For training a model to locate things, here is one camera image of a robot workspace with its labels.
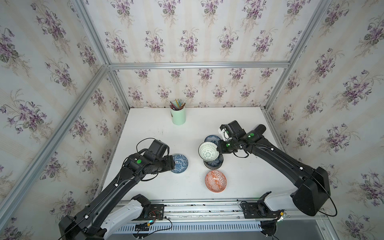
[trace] white patterned bowl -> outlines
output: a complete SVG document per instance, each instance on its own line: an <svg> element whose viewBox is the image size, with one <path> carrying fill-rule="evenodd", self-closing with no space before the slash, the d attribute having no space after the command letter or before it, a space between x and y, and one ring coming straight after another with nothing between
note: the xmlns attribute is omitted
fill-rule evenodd
<svg viewBox="0 0 384 240"><path fill-rule="evenodd" d="M219 153L217 151L217 145L213 142L204 142L199 147L200 157L207 162L217 159Z"/></svg>

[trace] orange patterned bowl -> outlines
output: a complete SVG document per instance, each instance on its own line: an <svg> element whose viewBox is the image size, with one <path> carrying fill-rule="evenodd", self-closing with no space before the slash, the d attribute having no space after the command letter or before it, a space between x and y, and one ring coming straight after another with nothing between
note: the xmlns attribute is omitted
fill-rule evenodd
<svg viewBox="0 0 384 240"><path fill-rule="evenodd" d="M213 170L205 176L205 184L209 190L213 192L221 192L227 186L227 179L222 172Z"/></svg>

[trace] bowl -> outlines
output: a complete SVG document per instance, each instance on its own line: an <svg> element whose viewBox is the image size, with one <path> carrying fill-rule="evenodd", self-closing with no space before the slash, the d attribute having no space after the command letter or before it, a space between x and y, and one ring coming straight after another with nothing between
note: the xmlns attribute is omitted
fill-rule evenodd
<svg viewBox="0 0 384 240"><path fill-rule="evenodd" d="M218 146L218 141L221 140L219 136L216 135L209 135L208 137L205 138L204 142L213 142Z"/></svg>
<svg viewBox="0 0 384 240"><path fill-rule="evenodd" d="M213 170L205 176L205 185L212 192L221 192L227 186L227 179L222 172Z"/></svg>
<svg viewBox="0 0 384 240"><path fill-rule="evenodd" d="M224 157L223 155L220 154L218 158L214 161L211 161L211 162L203 161L203 162L207 168L215 170L221 167L221 165L223 164L223 161L224 161Z"/></svg>
<svg viewBox="0 0 384 240"><path fill-rule="evenodd" d="M214 161L219 156L217 145L213 142L204 142L199 146L200 157L207 162Z"/></svg>
<svg viewBox="0 0 384 240"><path fill-rule="evenodd" d="M173 173L182 173L188 167L188 159L183 154L174 154L173 161L175 162L175 169L171 170Z"/></svg>

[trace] metal frame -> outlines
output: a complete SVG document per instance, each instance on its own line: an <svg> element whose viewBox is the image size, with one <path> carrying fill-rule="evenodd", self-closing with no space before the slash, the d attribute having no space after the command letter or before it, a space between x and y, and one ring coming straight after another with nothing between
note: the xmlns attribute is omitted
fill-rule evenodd
<svg viewBox="0 0 384 240"><path fill-rule="evenodd" d="M169 68L287 68L288 61L258 62L192 62L192 63L111 63L113 70L126 69L169 69Z"/></svg>
<svg viewBox="0 0 384 240"><path fill-rule="evenodd" d="M324 13L327 11L327 8L329 4L331 3L331 0L321 0L319 4L317 5L307 27L303 31L303 35L299 39L299 42L297 43L295 49L293 50L293 53L291 57L289 58L290 65L286 69L284 69L284 72L280 79L277 81L275 87L273 88L271 95L269 96L265 108L267 110L270 110L272 107L274 101L277 99L277 95L279 94L281 88L283 87L285 81L288 79L288 75L295 66L297 60L299 59L301 53L303 52L305 46L307 45L309 39L311 38L315 28L321 21L321 18L323 17Z"/></svg>
<svg viewBox="0 0 384 240"><path fill-rule="evenodd" d="M101 80L107 73L108 66L103 65L96 75L92 78L91 82L87 85L81 96L72 105L63 120L56 127L55 132L50 139L40 149L34 160L28 168L21 175L14 187L8 193L7 197L0 204L0 229L3 229L8 223L9 219L13 216L17 207L26 197L28 191L34 185L35 180L41 174L41 170L46 165L64 137L68 134L69 129L72 127L74 121L80 115L81 111L89 101L93 91L99 86Z"/></svg>

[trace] floral wallpaper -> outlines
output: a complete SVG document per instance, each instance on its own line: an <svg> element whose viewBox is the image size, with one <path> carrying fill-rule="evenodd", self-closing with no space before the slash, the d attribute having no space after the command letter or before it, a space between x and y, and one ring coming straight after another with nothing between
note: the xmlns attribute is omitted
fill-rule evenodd
<svg viewBox="0 0 384 240"><path fill-rule="evenodd" d="M0 34L2 201L101 63L71 0L1 1ZM57 222L93 199L124 115L104 78L0 239L59 238Z"/></svg>
<svg viewBox="0 0 384 240"><path fill-rule="evenodd" d="M383 9L333 0L269 110L289 153L328 172L340 239L384 234Z"/></svg>
<svg viewBox="0 0 384 240"><path fill-rule="evenodd" d="M187 107L264 106L280 68L119 70L131 107L163 108L180 98Z"/></svg>
<svg viewBox="0 0 384 240"><path fill-rule="evenodd" d="M143 63L288 60L319 2L94 0L85 4L109 58ZM325 31L342 18L339 12L348 13L348 6L333 7L337 14L330 16Z"/></svg>

